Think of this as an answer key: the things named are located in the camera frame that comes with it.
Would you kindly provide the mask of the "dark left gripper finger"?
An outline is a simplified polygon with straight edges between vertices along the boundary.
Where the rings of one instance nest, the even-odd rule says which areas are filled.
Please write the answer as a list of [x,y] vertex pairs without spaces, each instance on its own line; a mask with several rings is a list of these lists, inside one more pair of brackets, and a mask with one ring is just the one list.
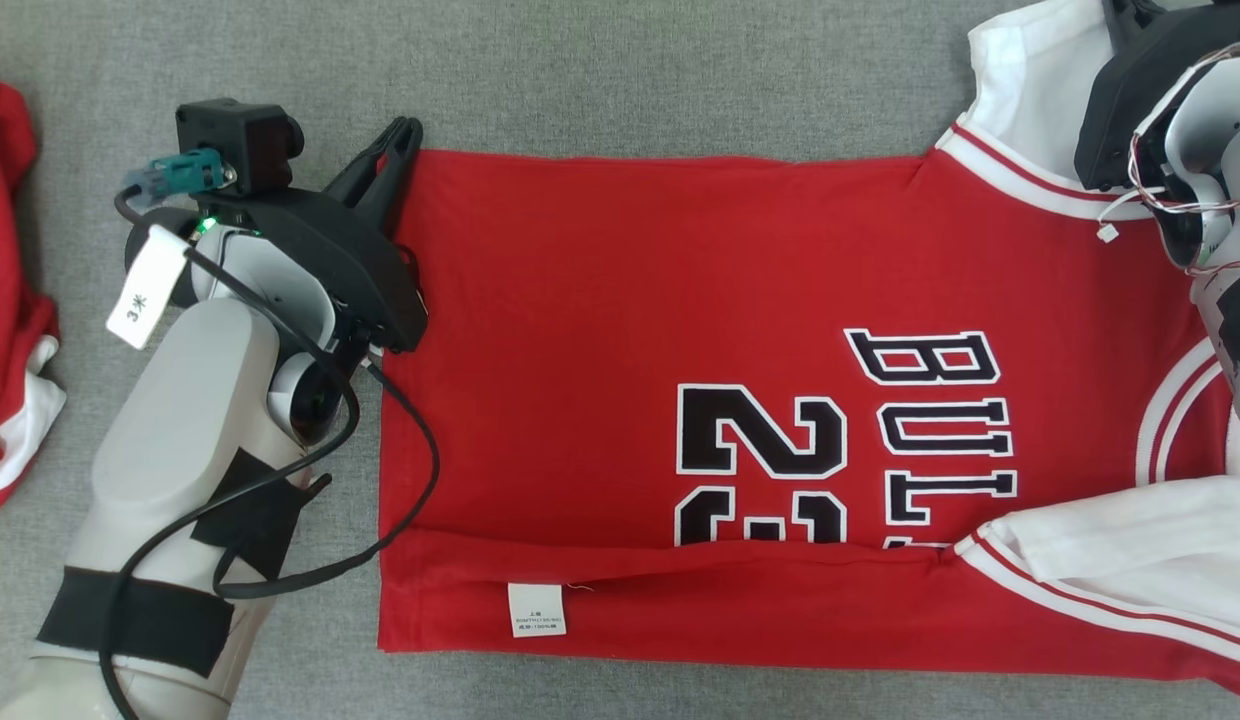
[[376,176],[365,190],[365,218],[374,222],[388,240],[396,235],[423,138],[420,121],[391,121],[370,146]]
[[397,116],[360,151],[324,193],[351,209],[393,209],[419,152],[419,120]]

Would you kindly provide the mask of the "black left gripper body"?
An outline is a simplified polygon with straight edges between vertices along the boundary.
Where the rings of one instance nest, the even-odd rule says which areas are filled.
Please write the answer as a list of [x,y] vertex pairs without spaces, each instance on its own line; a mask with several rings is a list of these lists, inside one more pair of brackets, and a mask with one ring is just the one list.
[[404,254],[384,223],[399,209],[399,188],[368,188],[356,202],[332,193],[281,188],[249,197],[196,193],[221,221],[241,214],[249,233],[314,279],[370,335],[402,354],[420,345],[429,314]]

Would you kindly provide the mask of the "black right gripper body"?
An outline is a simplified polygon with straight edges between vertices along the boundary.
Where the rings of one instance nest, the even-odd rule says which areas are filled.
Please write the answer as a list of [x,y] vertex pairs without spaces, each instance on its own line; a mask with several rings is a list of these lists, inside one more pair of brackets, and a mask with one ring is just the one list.
[[1083,187],[1127,183],[1128,138],[1184,69],[1240,42],[1240,1],[1168,10],[1154,1],[1104,1],[1112,58],[1095,76],[1074,150]]

